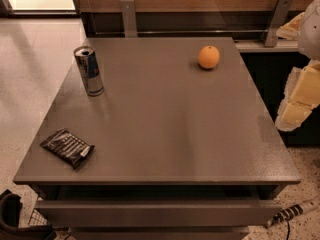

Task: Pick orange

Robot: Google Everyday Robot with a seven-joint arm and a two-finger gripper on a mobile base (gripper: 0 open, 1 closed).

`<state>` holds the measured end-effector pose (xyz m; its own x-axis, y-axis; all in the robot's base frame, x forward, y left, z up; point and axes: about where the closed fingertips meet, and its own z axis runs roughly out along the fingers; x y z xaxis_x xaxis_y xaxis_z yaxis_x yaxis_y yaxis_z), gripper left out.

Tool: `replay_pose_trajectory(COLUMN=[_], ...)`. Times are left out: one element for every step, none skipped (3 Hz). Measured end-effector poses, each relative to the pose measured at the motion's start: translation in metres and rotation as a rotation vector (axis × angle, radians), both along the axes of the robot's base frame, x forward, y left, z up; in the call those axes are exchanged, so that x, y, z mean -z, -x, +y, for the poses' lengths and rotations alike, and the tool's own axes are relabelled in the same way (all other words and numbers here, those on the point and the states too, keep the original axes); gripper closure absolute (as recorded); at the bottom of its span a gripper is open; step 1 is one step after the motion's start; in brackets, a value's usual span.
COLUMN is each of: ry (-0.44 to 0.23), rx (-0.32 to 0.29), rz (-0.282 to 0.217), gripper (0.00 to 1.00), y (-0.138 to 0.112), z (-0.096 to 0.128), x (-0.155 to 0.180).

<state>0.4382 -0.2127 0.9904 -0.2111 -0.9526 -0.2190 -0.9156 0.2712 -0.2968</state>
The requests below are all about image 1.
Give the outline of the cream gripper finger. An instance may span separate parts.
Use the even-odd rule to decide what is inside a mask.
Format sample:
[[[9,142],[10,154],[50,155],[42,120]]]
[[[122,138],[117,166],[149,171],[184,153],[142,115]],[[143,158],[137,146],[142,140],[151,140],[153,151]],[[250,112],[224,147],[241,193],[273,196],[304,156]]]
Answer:
[[[299,128],[320,105],[320,64],[311,63],[303,69],[293,67],[284,90],[275,126],[288,132]]]
[[[276,31],[276,36],[286,40],[297,40],[300,35],[303,17],[304,12],[280,26]]]

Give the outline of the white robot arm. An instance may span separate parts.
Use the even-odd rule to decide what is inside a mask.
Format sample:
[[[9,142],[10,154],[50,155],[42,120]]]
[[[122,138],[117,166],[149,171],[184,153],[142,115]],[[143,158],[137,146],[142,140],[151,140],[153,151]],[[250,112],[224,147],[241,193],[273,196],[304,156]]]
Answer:
[[[276,35],[296,39],[299,53],[310,59],[302,69],[292,68],[277,111],[276,128],[288,132],[300,127],[320,105],[320,0],[281,26]]]

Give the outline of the dark robot base part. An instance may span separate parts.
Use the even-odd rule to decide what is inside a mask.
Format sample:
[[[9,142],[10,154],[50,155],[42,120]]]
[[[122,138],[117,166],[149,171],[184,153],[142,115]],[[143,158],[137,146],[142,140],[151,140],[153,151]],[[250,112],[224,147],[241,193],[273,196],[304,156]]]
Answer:
[[[51,226],[20,227],[21,197],[5,190],[0,194],[0,240],[54,240]]]

